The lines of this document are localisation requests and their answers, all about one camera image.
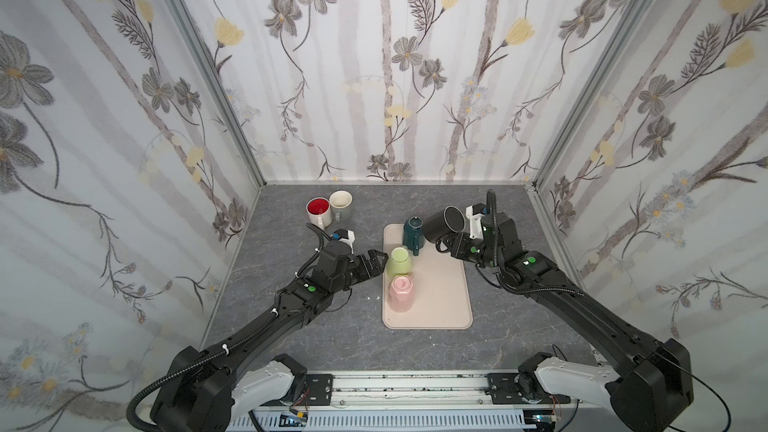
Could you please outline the black mug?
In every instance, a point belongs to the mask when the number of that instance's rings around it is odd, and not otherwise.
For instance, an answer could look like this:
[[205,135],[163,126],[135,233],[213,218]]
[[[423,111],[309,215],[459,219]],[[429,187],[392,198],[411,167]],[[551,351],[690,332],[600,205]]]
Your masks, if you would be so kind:
[[462,232],[465,224],[464,213],[455,206],[447,206],[424,220],[423,235],[439,252],[438,239],[445,234]]

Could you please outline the dark green mug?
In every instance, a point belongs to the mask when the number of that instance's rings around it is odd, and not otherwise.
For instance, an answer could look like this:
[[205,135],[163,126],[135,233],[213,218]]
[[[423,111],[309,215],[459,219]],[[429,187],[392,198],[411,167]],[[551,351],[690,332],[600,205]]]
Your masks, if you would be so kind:
[[414,257],[417,257],[424,247],[426,239],[423,235],[424,221],[418,216],[410,217],[403,225],[402,245]]

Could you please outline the pink mug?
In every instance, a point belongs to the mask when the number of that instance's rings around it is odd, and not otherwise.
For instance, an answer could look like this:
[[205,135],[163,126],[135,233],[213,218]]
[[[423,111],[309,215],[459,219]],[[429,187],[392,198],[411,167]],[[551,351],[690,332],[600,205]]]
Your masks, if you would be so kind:
[[404,313],[409,311],[414,303],[414,281],[410,274],[396,275],[388,289],[388,304],[392,311]]

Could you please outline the white cream mug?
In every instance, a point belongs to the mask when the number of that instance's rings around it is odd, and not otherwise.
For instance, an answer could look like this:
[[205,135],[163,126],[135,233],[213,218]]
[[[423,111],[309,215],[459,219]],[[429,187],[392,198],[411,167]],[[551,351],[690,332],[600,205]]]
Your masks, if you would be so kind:
[[327,229],[333,223],[334,214],[327,198],[311,199],[306,204],[306,212],[309,222],[321,229]]

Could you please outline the grey mug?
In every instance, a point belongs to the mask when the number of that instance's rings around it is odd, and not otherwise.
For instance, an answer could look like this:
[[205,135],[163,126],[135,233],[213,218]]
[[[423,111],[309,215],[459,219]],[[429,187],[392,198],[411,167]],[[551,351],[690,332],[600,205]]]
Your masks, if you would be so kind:
[[334,220],[340,223],[347,223],[353,215],[353,196],[346,190],[337,190],[329,197],[329,203],[334,216]]

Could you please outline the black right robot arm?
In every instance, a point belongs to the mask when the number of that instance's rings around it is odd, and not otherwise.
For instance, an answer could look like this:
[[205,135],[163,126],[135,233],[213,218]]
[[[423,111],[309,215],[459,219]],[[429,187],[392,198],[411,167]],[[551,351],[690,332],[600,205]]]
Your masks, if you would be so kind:
[[472,208],[476,235],[454,206],[430,216],[426,241],[440,253],[494,272],[492,285],[546,307],[587,340],[607,361],[588,366],[537,353],[517,369],[514,390],[529,403],[563,395],[601,406],[632,431],[664,431],[693,403],[688,350],[677,340],[662,342],[634,327],[579,288],[558,265],[526,249],[514,220],[497,208],[496,194]]

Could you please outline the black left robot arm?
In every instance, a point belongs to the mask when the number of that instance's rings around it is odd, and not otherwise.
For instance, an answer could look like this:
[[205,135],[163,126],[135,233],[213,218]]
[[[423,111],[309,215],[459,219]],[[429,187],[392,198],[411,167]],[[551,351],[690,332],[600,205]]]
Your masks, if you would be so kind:
[[339,237],[308,224],[318,246],[276,292],[271,308],[239,331],[201,351],[179,352],[163,377],[139,391],[126,419],[139,431],[224,431],[232,418],[236,387],[255,360],[279,339],[330,307],[336,293],[384,274],[389,256],[370,249],[355,255]]

